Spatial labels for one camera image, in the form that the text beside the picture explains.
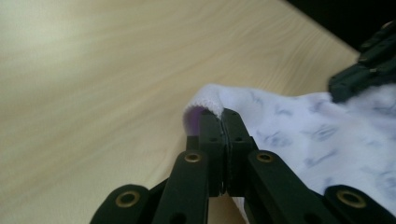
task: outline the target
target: patterned fabric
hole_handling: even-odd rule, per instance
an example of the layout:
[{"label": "patterned fabric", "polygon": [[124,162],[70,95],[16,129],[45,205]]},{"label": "patterned fabric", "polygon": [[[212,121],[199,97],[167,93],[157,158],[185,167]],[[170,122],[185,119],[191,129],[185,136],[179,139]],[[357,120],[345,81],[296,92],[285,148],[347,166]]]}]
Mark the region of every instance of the patterned fabric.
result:
[{"label": "patterned fabric", "polygon": [[[187,134],[198,134],[206,108],[238,112],[258,147],[279,155],[310,189],[349,185],[396,215],[396,85],[337,105],[327,92],[286,97],[209,84],[186,107]],[[235,202],[244,214],[243,199]]]}]

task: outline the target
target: wooden table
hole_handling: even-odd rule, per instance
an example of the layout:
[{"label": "wooden table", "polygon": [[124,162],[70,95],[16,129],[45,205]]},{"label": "wooden table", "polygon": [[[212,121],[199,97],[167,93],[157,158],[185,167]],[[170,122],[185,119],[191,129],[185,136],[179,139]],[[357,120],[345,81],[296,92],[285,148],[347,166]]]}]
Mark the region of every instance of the wooden table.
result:
[{"label": "wooden table", "polygon": [[[0,3],[0,223],[88,223],[169,176],[206,83],[326,91],[357,52],[276,0]],[[244,223],[211,199],[209,223]]]}]

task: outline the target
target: light wood surface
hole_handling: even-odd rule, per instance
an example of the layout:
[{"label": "light wood surface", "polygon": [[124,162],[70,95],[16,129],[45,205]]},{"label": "light wood surface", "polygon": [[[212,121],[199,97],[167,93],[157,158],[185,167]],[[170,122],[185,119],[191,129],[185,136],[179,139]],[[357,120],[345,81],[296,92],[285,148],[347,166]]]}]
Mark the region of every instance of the light wood surface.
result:
[{"label": "light wood surface", "polygon": [[[0,223],[88,223],[169,176],[206,83],[326,91],[357,53],[276,0],[0,3]],[[209,223],[244,223],[228,198]]]}]

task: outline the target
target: printed cloth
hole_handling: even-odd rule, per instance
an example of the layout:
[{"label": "printed cloth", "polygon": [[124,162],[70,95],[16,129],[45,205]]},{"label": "printed cloth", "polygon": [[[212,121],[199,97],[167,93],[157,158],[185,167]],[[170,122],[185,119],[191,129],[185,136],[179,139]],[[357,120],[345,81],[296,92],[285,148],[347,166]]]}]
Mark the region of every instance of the printed cloth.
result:
[{"label": "printed cloth", "polygon": [[[333,185],[362,190],[396,215],[396,85],[371,88],[344,104],[327,92],[286,97],[209,84],[184,113],[188,135],[199,114],[240,114],[260,149],[275,152],[317,193]],[[243,199],[235,198],[244,215]]]}]

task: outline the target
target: metal grommet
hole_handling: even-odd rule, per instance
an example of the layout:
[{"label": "metal grommet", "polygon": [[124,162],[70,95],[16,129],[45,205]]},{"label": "metal grommet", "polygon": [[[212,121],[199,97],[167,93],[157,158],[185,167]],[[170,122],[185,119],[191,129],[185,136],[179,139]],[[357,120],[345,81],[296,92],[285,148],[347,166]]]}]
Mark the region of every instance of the metal grommet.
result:
[{"label": "metal grommet", "polygon": [[198,162],[201,160],[201,155],[197,153],[189,153],[184,157],[187,162]]},{"label": "metal grommet", "polygon": [[137,191],[125,191],[117,197],[116,205],[121,208],[132,207],[139,202],[139,199],[140,194]]},{"label": "metal grommet", "polygon": [[337,198],[342,203],[354,208],[363,208],[367,206],[366,201],[364,201],[364,199],[359,194],[347,189],[338,190]]},{"label": "metal grommet", "polygon": [[261,153],[257,154],[257,160],[262,161],[262,162],[271,162],[274,160],[274,158],[273,158],[273,156],[271,156],[268,153],[261,152]]}]

